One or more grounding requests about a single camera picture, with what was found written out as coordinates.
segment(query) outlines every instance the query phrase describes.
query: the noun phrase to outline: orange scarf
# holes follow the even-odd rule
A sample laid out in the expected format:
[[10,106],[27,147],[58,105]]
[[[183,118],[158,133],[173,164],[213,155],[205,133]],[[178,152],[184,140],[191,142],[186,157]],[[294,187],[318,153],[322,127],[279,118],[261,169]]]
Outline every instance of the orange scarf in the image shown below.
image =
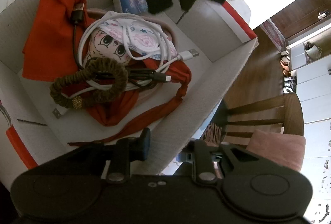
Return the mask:
[[[57,77],[78,71],[72,54],[73,25],[70,23],[71,12],[77,3],[85,3],[84,6],[86,6],[86,0],[40,0],[34,24],[23,49],[23,77],[52,82]],[[84,29],[93,21],[87,16],[86,8],[84,8],[84,22],[80,27],[77,27],[77,46]],[[143,63],[146,68],[156,70],[159,62],[148,58],[143,60]],[[118,134],[101,141],[109,142],[140,131],[178,107],[182,102],[182,98],[186,95],[188,84],[191,81],[191,71],[182,61],[176,61],[170,65],[166,74],[171,76],[172,82],[181,84],[176,96],[169,102],[138,115],[128,122]],[[66,88],[66,93],[71,95],[85,87],[87,87],[85,84],[74,85]],[[134,107],[138,95],[139,90],[123,92],[115,101],[98,104],[95,107],[88,108],[87,111],[104,126],[114,126]],[[89,142],[69,144],[81,146],[86,143]]]

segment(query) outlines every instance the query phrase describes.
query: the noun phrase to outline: shoe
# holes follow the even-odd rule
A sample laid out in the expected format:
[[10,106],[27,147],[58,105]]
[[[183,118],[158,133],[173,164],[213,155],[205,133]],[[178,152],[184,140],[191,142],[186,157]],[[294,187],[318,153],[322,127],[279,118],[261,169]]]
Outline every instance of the shoe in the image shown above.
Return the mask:
[[292,77],[292,74],[291,74],[289,71],[283,70],[283,74],[284,74],[286,77]]
[[289,63],[290,62],[290,57],[289,56],[282,57],[282,61],[285,62],[285,63]]
[[284,68],[284,70],[289,71],[289,64],[283,61],[280,61],[280,64],[282,65],[282,67]]
[[280,52],[280,55],[282,56],[288,56],[289,54],[290,53],[287,50]]
[[312,48],[314,46],[314,44],[310,43],[310,42],[307,42],[306,43],[306,50],[309,50],[310,48]]
[[283,88],[284,93],[291,93],[293,90],[290,87],[284,87]]
[[293,83],[292,82],[285,82],[284,86],[285,87],[293,87]]

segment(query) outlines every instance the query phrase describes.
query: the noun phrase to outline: rug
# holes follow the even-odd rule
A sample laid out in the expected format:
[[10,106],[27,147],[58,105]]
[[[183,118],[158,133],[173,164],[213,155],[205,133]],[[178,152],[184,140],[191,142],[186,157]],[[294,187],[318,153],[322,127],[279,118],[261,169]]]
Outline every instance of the rug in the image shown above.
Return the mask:
[[286,41],[284,36],[281,34],[276,25],[268,19],[260,25],[261,29],[266,33],[266,35],[273,42],[275,47],[279,52],[286,50]]

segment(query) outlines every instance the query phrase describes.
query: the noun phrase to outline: doll eye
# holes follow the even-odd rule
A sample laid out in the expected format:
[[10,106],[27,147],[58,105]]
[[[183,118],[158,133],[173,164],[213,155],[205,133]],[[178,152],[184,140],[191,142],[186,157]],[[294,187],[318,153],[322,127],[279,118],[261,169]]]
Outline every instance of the doll eye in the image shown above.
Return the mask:
[[115,53],[117,56],[119,56],[119,58],[121,58],[124,54],[125,54],[125,48],[123,45],[119,45],[116,50]]
[[100,41],[100,45],[104,45],[106,47],[108,47],[108,45],[112,42],[113,38],[110,35],[106,35],[104,37],[102,37],[101,41]]

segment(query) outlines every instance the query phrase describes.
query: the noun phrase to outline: chair backrest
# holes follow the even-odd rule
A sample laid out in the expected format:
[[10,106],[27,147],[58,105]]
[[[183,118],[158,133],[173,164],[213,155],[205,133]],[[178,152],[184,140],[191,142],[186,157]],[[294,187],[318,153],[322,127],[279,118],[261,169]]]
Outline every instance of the chair backrest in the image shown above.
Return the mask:
[[[284,133],[303,136],[303,114],[300,100],[295,93],[283,94],[274,98],[266,99],[259,102],[235,107],[227,110],[228,114],[240,115],[269,110],[272,108],[284,107],[282,119],[259,119],[228,122],[228,125],[236,126],[259,126],[284,124]],[[228,132],[227,136],[250,138],[252,132]]]

